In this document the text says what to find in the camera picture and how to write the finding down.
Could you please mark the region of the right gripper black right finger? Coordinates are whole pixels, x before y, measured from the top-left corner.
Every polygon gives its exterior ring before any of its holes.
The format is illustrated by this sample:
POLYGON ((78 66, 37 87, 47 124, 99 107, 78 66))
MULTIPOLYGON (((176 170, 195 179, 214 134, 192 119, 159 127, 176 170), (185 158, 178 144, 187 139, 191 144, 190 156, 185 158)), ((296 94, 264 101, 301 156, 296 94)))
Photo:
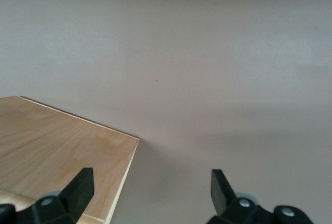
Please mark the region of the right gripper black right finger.
POLYGON ((211 171, 211 198, 216 215, 208 223, 312 223, 296 207, 278 205, 269 212, 248 195, 237 195, 220 169, 211 171))

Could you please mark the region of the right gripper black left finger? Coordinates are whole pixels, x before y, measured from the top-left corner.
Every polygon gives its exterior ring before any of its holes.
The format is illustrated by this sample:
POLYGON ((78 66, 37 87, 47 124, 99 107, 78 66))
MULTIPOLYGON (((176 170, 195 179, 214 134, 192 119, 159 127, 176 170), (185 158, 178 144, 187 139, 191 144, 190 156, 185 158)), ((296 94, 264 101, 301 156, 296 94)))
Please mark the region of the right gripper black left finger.
POLYGON ((77 223, 94 195, 93 168, 83 168, 57 195, 47 195, 17 211, 1 204, 1 223, 77 223))

